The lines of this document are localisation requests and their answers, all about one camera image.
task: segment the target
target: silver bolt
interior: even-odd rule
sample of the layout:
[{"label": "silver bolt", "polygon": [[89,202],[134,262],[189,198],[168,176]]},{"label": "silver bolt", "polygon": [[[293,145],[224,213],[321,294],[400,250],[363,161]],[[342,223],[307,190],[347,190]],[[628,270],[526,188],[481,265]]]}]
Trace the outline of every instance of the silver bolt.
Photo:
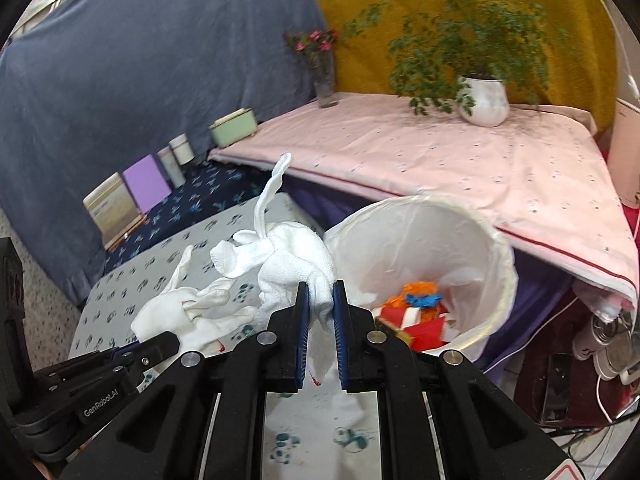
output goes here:
[{"label": "silver bolt", "polygon": [[367,334],[367,341],[379,345],[386,341],[386,334],[380,330],[372,330]]},{"label": "silver bolt", "polygon": [[200,354],[197,352],[187,352],[180,358],[180,362],[182,363],[182,366],[191,368],[200,362]]},{"label": "silver bolt", "polygon": [[457,350],[447,350],[442,355],[444,362],[451,366],[458,366],[463,361],[463,355]]},{"label": "silver bolt", "polygon": [[277,338],[278,336],[268,330],[266,332],[260,332],[257,337],[258,343],[261,345],[272,345],[276,342]]}]

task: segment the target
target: white vase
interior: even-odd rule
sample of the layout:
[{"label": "white vase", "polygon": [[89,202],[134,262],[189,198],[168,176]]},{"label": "white vase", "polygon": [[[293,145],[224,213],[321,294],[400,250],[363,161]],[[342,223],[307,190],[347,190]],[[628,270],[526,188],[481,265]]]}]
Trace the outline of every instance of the white vase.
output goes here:
[{"label": "white vase", "polygon": [[476,126],[498,126],[509,115],[509,101],[507,92],[501,81],[489,79],[465,78],[463,82],[469,85],[460,91],[470,95],[476,104],[471,108],[471,114],[466,113],[462,106],[458,106],[460,116]]}]

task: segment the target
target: purple book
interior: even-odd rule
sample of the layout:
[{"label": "purple book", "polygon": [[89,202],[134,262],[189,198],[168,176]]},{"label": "purple book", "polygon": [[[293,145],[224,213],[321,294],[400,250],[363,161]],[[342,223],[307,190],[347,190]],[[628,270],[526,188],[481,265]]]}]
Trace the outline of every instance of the purple book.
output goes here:
[{"label": "purple book", "polygon": [[171,189],[151,155],[124,170],[122,177],[143,213],[148,213],[153,206],[171,194]]}]

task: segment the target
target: gray blue fabric backdrop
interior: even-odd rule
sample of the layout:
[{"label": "gray blue fabric backdrop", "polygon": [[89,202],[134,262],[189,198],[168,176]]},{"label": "gray blue fabric backdrop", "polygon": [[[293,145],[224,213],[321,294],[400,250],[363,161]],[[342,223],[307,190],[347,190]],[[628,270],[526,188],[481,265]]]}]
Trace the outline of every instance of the gray blue fabric backdrop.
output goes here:
[{"label": "gray blue fabric backdrop", "polygon": [[285,31],[316,0],[67,0],[0,57],[0,205],[79,303],[102,275],[82,199],[115,171],[240,107],[265,121],[313,95]]}]

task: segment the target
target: black phone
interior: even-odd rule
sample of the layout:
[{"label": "black phone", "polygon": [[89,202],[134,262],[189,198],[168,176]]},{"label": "black phone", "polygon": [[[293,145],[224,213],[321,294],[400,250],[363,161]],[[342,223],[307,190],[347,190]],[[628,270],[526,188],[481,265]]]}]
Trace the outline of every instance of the black phone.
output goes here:
[{"label": "black phone", "polygon": [[546,374],[545,402],[540,422],[565,420],[571,394],[571,354],[551,354]]}]

